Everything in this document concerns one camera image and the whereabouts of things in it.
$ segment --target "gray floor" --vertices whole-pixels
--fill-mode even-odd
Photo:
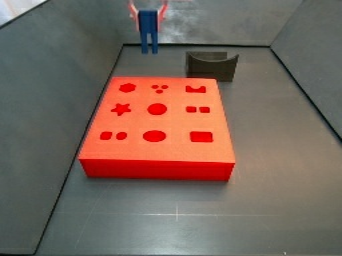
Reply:
[[[270,49],[126,47],[114,75],[185,76],[199,49],[241,54],[230,182],[87,179],[76,161],[39,254],[342,253],[341,142]]]

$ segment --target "circular hole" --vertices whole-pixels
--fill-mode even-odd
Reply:
[[[143,135],[145,140],[150,141],[150,142],[159,142],[163,141],[166,139],[166,133],[162,131],[149,131],[145,133]]]
[[[127,133],[126,132],[119,132],[117,134],[117,140],[125,140],[127,138]]]
[[[167,111],[167,107],[162,103],[155,103],[150,105],[147,110],[151,115],[163,115]]]

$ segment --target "star-shaped hole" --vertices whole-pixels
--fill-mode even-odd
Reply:
[[[130,109],[130,104],[121,104],[118,103],[115,105],[115,108],[111,110],[111,112],[117,112],[118,116],[122,116],[125,113],[131,112],[133,110]]]

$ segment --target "dark gray object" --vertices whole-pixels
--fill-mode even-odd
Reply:
[[[122,48],[87,1],[70,2],[0,31],[0,253],[36,250]]]
[[[239,55],[227,59],[227,52],[187,52],[187,77],[215,78],[233,82]]]
[[[342,138],[341,13],[341,1],[305,1],[271,48]]]
[[[241,54],[230,182],[87,179],[75,161],[38,254],[341,255],[341,144],[270,49],[125,47],[114,75],[182,77],[187,51]]]

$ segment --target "red foam block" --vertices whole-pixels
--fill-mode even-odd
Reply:
[[[229,180],[235,156],[217,81],[115,77],[79,160],[88,177]]]

